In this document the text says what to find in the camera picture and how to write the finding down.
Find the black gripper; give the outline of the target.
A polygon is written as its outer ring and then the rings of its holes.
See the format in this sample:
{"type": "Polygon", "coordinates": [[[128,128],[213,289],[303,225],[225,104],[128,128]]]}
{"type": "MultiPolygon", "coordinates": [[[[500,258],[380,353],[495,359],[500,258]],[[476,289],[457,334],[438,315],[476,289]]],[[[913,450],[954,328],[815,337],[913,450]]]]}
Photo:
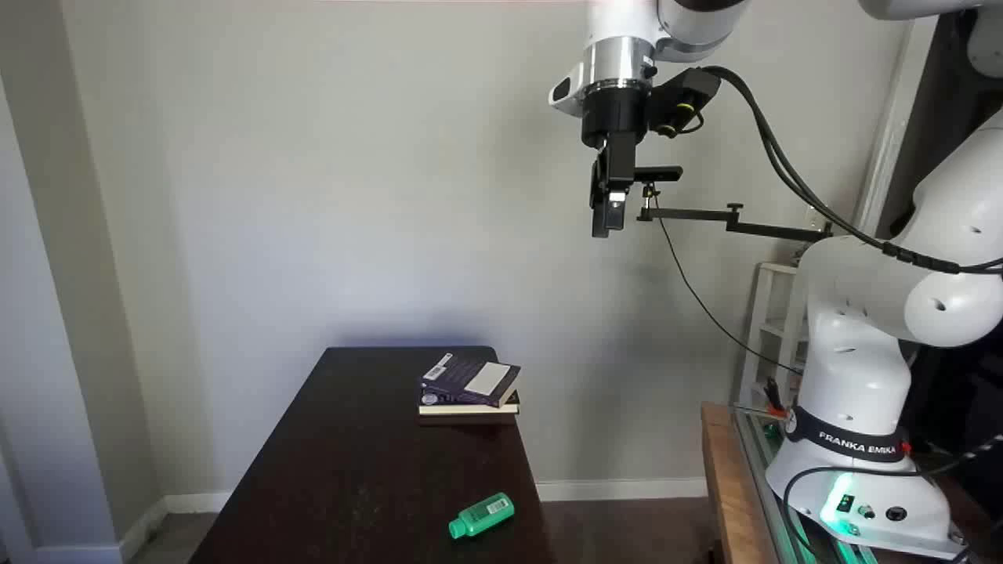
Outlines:
{"type": "MultiPolygon", "coordinates": [[[[588,225],[593,239],[607,239],[605,228],[605,177],[629,177],[635,167],[635,143],[644,137],[644,88],[601,88],[588,89],[583,104],[583,143],[595,147],[588,172],[588,225]]],[[[607,191],[607,225],[620,230],[628,219],[628,191],[607,191]]]]}

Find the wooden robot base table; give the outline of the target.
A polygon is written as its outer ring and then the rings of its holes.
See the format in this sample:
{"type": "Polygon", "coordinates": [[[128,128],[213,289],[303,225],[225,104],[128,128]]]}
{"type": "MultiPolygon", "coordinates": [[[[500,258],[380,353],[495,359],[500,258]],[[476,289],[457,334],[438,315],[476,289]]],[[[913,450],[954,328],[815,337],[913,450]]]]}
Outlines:
{"type": "MultiPolygon", "coordinates": [[[[865,548],[832,537],[821,526],[803,519],[765,486],[765,450],[758,449],[758,411],[731,411],[702,405],[702,464],[710,497],[715,555],[725,564],[918,564],[918,555],[865,548]]],[[[940,564],[1001,564],[1001,524],[967,510],[970,524],[955,529],[958,550],[934,556],[940,564]]]]}

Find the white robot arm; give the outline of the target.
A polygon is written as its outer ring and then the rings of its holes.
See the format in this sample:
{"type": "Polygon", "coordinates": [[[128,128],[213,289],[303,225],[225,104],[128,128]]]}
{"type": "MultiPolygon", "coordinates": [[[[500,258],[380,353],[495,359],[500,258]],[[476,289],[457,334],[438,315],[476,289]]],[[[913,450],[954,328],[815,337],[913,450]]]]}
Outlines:
{"type": "MultiPolygon", "coordinates": [[[[547,89],[595,149],[593,230],[623,225],[633,184],[674,182],[635,143],[702,124],[736,74],[702,55],[748,0],[585,0],[583,58],[547,89]]],[[[873,239],[841,219],[798,261],[809,357],[768,487],[841,541],[958,560],[966,541],[938,477],[899,434],[913,385],[903,347],[961,347],[1003,320],[1003,124],[984,119],[913,191],[908,223],[873,239]]]]}

